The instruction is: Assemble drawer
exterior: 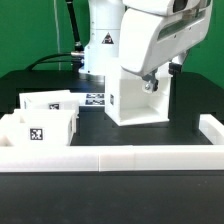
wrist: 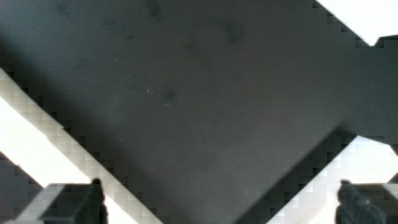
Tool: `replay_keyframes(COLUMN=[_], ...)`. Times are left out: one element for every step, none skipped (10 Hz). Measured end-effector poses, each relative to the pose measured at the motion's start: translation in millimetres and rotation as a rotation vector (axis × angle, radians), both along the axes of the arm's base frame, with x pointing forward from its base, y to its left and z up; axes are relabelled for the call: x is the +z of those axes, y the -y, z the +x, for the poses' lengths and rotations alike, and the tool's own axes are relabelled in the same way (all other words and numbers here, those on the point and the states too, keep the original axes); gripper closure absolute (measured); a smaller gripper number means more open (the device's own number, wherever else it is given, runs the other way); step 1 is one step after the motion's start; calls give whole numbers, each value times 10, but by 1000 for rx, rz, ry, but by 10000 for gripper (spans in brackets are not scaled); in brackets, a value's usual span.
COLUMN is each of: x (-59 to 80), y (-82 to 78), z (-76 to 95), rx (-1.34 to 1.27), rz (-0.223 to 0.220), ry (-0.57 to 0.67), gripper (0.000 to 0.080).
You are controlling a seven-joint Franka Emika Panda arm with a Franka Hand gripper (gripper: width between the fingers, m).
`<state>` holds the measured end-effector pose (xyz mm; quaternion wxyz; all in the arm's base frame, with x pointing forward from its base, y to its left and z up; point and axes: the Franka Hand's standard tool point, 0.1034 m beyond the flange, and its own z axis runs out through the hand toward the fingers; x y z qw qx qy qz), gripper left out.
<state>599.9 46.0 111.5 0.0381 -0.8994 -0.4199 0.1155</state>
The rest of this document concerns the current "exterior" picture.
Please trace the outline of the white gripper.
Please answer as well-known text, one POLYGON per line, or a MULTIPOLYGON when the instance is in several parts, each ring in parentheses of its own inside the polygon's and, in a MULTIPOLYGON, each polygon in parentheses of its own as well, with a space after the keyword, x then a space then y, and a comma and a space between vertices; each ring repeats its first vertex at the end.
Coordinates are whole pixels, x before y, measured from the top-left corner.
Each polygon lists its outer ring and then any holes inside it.
POLYGON ((179 13, 173 13, 174 0, 122 2, 128 9, 121 23, 120 65, 130 73, 144 76, 144 90, 153 93, 159 83, 155 69, 171 60, 168 72, 180 74, 182 59, 178 55, 205 38, 213 0, 206 8, 179 13))

